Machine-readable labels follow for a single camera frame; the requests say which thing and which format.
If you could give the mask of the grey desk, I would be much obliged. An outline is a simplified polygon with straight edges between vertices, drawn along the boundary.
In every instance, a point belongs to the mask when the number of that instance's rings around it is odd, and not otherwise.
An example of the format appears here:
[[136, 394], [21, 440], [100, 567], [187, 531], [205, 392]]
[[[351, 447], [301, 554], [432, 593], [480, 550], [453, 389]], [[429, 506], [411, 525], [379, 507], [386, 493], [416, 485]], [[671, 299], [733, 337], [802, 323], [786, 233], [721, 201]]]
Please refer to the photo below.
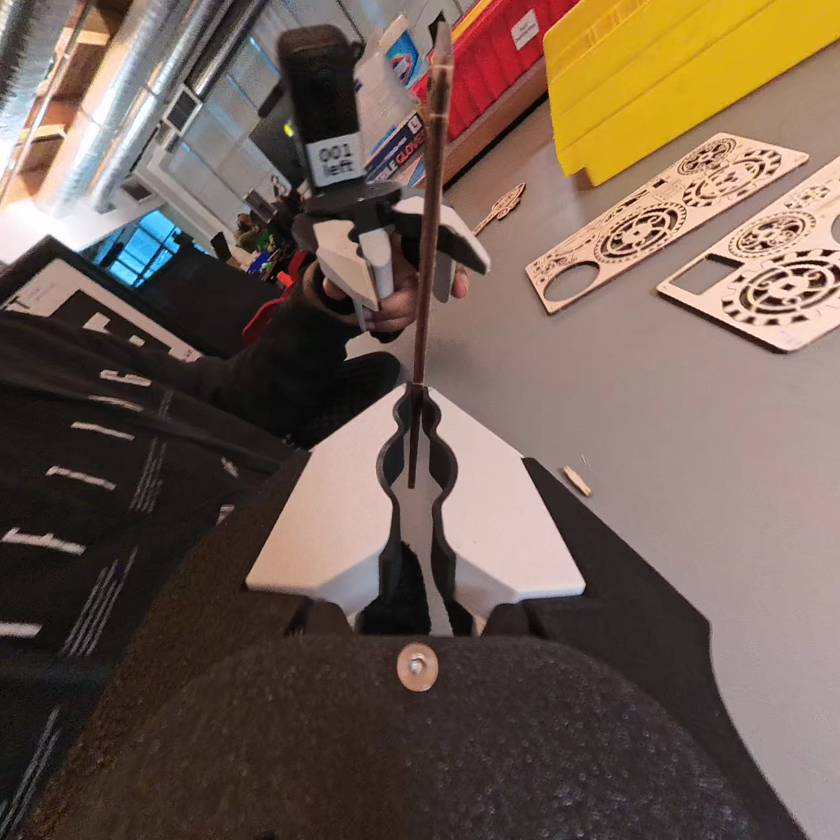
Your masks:
[[[719, 131], [811, 157], [550, 317], [524, 267]], [[597, 188], [566, 179], [547, 102], [448, 189], [492, 271], [436, 307], [429, 383], [554, 476], [710, 620], [721, 694], [810, 838], [838, 838], [838, 332], [772, 353], [655, 293], [838, 155], [838, 44]]]

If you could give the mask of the white cardboard box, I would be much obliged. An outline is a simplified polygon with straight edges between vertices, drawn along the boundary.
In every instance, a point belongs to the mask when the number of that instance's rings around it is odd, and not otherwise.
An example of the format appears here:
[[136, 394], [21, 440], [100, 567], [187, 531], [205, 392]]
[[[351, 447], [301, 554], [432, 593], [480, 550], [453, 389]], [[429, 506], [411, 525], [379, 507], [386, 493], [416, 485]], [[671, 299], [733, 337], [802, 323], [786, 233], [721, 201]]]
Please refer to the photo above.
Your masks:
[[369, 160], [416, 115], [416, 104], [379, 51], [362, 56], [353, 69], [353, 78], [363, 153]]

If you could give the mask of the gear-pattern wooden puzzle sheet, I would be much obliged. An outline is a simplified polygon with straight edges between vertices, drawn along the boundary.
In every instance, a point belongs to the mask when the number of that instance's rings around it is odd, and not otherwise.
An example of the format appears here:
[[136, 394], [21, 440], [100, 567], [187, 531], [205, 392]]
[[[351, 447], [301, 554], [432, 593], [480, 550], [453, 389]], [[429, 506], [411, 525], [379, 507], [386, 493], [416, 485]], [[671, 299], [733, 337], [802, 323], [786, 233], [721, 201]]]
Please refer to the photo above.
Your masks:
[[[716, 133], [528, 264], [528, 279], [553, 316], [810, 158], [803, 151]], [[596, 269], [587, 286], [550, 300], [549, 289], [560, 276], [582, 265]]]

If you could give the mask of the yellow plastic bin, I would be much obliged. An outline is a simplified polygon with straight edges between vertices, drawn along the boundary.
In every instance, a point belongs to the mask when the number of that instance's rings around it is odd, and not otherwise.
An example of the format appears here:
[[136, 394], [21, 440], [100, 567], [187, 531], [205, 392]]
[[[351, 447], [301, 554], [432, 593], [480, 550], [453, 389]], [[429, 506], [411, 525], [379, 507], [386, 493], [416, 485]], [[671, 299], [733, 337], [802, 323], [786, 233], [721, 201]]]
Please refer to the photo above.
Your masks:
[[542, 40], [560, 168], [603, 184], [838, 36], [838, 1], [579, 2]]

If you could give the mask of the person's left hand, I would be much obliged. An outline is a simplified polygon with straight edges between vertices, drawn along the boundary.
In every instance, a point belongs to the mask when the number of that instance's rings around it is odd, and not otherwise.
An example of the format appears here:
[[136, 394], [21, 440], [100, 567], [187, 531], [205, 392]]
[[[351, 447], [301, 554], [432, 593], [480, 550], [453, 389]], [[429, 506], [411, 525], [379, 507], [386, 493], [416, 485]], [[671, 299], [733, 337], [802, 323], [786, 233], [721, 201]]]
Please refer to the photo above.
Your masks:
[[325, 293], [326, 298], [335, 303], [350, 303], [350, 315], [344, 317], [350, 326], [359, 328], [363, 333], [396, 334], [411, 326], [417, 318], [419, 301], [418, 271], [408, 263], [393, 263], [394, 291], [380, 304], [379, 310], [362, 308], [362, 318], [356, 311], [353, 301], [331, 280], [316, 282], [315, 288]]

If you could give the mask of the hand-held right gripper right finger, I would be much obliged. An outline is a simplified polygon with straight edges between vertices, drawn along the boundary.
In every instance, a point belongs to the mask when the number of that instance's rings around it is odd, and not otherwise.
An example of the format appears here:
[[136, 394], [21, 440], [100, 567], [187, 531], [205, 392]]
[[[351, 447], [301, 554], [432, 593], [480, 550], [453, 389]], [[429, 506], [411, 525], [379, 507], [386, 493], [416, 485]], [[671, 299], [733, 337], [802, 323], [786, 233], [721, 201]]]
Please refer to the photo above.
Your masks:
[[432, 506], [430, 562], [456, 635], [499, 606], [576, 597], [585, 579], [526, 459], [434, 388], [424, 394]]

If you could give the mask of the silver ventilation duct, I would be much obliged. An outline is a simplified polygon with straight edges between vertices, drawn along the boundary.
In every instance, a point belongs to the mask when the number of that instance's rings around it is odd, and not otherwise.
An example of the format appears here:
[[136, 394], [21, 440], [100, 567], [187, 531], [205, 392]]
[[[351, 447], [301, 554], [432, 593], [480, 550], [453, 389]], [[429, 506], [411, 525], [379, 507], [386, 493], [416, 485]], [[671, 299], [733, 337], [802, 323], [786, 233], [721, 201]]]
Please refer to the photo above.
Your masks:
[[81, 204], [98, 214], [112, 209], [221, 5], [132, 2], [38, 191], [41, 212], [62, 218]]
[[[138, 69], [128, 78], [135, 85], [114, 98], [109, 122], [100, 120], [107, 138], [85, 197], [98, 214], [112, 209], [113, 199], [158, 132], [165, 111], [181, 85], [202, 100], [255, 24], [266, 2], [175, 2], [141, 47]], [[171, 135], [164, 126], [164, 136]]]
[[1, 171], [51, 66], [74, 1], [1, 2]]

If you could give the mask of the white wipes canister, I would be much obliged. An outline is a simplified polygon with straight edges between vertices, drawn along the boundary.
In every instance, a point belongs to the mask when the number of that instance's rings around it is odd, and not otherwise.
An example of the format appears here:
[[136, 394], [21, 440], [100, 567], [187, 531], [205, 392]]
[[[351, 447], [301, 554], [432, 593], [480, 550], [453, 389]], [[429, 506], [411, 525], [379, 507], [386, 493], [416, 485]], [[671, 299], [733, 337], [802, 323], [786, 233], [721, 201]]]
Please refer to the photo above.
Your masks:
[[408, 91], [414, 90], [425, 78], [428, 71], [427, 58], [418, 46], [404, 14], [396, 16], [379, 37], [379, 48], [398, 80]]

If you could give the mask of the two-hole wooden puzzle sheet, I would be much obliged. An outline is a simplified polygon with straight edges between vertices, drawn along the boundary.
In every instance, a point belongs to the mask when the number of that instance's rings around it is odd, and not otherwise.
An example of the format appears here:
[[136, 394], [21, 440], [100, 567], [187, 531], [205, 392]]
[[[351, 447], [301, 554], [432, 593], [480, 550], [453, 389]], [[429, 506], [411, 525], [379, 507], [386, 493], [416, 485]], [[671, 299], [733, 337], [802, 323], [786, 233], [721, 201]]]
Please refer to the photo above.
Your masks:
[[790, 353], [839, 324], [839, 159], [656, 286], [659, 296]]

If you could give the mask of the person's left forearm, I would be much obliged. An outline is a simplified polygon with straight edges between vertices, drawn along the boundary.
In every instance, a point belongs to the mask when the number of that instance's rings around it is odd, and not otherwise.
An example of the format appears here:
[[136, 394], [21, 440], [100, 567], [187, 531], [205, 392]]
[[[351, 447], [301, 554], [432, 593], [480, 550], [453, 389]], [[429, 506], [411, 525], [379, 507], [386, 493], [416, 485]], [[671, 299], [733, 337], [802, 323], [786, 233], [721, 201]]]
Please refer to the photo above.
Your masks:
[[348, 359], [359, 324], [349, 298], [327, 292], [325, 280], [313, 260], [257, 341], [228, 360], [188, 364], [182, 392], [311, 448], [402, 384], [403, 367], [390, 353]]

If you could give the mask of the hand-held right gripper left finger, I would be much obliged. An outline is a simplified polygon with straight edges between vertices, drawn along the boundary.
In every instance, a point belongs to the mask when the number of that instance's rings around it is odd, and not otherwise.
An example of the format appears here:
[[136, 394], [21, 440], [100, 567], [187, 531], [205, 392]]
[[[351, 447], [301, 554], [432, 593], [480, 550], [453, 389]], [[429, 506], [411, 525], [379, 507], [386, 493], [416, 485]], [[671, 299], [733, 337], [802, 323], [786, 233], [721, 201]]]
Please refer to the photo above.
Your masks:
[[249, 591], [330, 602], [347, 617], [393, 595], [403, 565], [393, 485], [409, 415], [399, 385], [311, 449], [246, 576]]

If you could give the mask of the blue white glove box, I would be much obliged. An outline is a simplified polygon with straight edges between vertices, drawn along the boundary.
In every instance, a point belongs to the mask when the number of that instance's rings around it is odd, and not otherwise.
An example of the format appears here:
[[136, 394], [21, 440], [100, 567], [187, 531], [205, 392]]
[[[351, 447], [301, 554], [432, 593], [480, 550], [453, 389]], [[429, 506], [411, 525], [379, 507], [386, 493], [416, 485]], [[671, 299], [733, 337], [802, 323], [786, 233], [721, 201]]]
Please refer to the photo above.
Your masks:
[[413, 111], [371, 153], [365, 164], [365, 181], [392, 180], [423, 151], [425, 139], [423, 117]]

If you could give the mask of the wooden key-shaped piece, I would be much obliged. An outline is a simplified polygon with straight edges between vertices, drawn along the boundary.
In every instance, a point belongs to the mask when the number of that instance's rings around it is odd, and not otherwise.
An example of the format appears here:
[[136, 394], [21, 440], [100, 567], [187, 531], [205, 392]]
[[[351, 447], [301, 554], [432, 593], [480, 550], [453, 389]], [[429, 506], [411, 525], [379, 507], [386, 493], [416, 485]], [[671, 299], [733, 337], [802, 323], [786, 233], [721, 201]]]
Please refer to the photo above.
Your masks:
[[479, 236], [490, 224], [501, 221], [518, 208], [527, 183], [522, 182], [500, 196], [492, 205], [489, 213], [473, 228], [473, 235]]

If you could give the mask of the wood-edged desk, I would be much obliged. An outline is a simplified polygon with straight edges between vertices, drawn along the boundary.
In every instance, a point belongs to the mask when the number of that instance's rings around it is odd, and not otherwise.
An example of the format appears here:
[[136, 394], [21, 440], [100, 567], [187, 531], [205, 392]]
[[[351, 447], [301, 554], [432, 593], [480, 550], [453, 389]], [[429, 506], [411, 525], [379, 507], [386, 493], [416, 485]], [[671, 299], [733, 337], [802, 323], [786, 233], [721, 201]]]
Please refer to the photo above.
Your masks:
[[443, 174], [444, 189], [455, 183], [547, 97], [547, 65], [542, 56], [476, 121], [448, 143]]

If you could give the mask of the ring-pattern wooden puzzle sheet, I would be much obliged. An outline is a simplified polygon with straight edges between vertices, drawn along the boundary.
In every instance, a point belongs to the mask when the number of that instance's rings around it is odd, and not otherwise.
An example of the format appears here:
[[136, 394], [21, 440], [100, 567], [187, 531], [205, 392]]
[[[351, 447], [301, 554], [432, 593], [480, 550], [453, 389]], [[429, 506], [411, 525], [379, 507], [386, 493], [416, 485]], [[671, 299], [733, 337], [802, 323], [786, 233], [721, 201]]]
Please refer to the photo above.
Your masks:
[[451, 30], [449, 23], [445, 21], [437, 24], [434, 56], [428, 73], [426, 185], [424, 188], [422, 233], [419, 244], [415, 344], [410, 390], [411, 427], [407, 460], [407, 487], [409, 489], [414, 489], [417, 483], [417, 456], [424, 408], [428, 322], [437, 264], [438, 227], [445, 173], [445, 149], [455, 70]]

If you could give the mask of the black white marker board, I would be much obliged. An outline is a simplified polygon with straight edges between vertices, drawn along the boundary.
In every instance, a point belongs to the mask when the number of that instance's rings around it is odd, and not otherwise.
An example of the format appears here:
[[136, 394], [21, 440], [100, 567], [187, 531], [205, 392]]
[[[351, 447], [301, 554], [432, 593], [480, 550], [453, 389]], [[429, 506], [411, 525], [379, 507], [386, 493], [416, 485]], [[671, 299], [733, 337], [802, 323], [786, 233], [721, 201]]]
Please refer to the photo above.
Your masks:
[[1, 309], [56, 319], [193, 362], [231, 353], [177, 325], [131, 289], [51, 236], [1, 270]]

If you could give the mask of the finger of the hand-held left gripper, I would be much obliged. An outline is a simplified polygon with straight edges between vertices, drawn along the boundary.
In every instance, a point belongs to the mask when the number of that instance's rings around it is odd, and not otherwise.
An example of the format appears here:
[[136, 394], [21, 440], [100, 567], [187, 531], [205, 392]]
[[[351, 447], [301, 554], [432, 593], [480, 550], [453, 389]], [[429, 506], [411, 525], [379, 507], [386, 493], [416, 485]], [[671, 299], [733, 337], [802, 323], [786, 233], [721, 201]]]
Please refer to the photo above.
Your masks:
[[[404, 196], [393, 208], [395, 232], [400, 236], [406, 260], [414, 268], [419, 267], [423, 213], [424, 196]], [[456, 210], [446, 203], [440, 207], [436, 250], [433, 295], [440, 303], [447, 303], [454, 295], [456, 265], [482, 276], [490, 272], [487, 250]]]
[[324, 276], [353, 301], [360, 328], [366, 312], [379, 311], [394, 292], [392, 243], [388, 231], [378, 227], [352, 240], [354, 225], [346, 219], [315, 223], [317, 258]]

